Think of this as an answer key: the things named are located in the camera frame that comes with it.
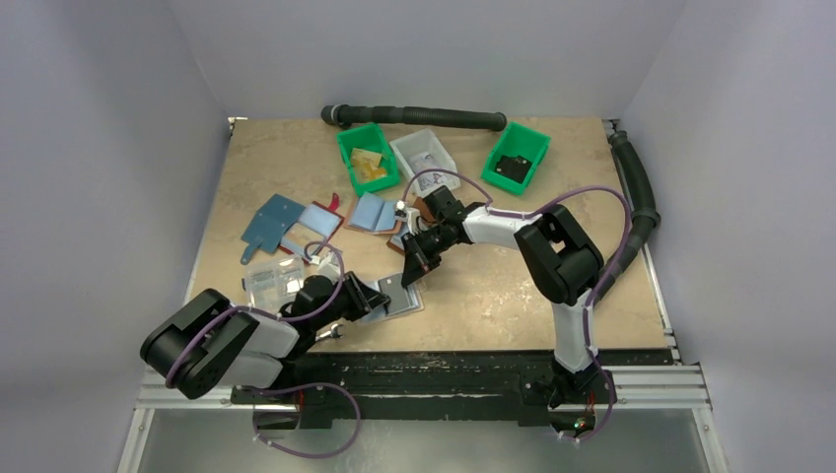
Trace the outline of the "cream card holder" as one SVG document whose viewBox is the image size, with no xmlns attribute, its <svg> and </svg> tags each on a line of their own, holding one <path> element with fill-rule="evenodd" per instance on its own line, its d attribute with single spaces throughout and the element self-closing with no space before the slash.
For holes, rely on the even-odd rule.
<svg viewBox="0 0 836 473">
<path fill-rule="evenodd" d="M 420 292 L 415 284 L 408 287 L 402 286 L 401 273 L 379 278 L 370 283 L 369 286 L 389 296 L 390 302 L 361 317 L 358 320 L 359 323 L 371 324 L 388 321 L 415 311 L 420 311 L 424 307 Z"/>
</svg>

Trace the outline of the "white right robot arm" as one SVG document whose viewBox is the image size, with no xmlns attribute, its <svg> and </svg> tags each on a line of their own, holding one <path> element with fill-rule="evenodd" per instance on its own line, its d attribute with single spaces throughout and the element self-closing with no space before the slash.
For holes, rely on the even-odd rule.
<svg viewBox="0 0 836 473">
<path fill-rule="evenodd" d="M 486 203 L 462 204 L 444 185 L 423 198 L 433 217 L 402 237 L 401 285 L 408 287 L 438 268 L 457 244 L 492 244 L 516 250 L 534 286 L 550 303 L 556 329 L 553 375 L 556 393 L 576 401 L 592 388 L 587 370 L 597 354 L 591 325 L 579 299 L 599 280 L 603 258 L 571 212 L 551 204 L 533 216 L 498 211 Z"/>
</svg>

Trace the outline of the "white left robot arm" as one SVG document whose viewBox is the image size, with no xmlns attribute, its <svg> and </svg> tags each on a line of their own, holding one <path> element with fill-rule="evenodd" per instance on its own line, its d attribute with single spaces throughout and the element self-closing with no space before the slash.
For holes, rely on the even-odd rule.
<svg viewBox="0 0 836 473">
<path fill-rule="evenodd" d="M 296 363 L 319 331 L 340 319 L 356 321 L 390 301 L 352 272 L 337 281 L 306 278 L 276 314 L 234 305 L 207 289 L 147 336 L 140 358 L 164 377 L 167 388 L 190 400 L 217 385 L 235 385 L 280 403 L 302 383 Z"/>
</svg>

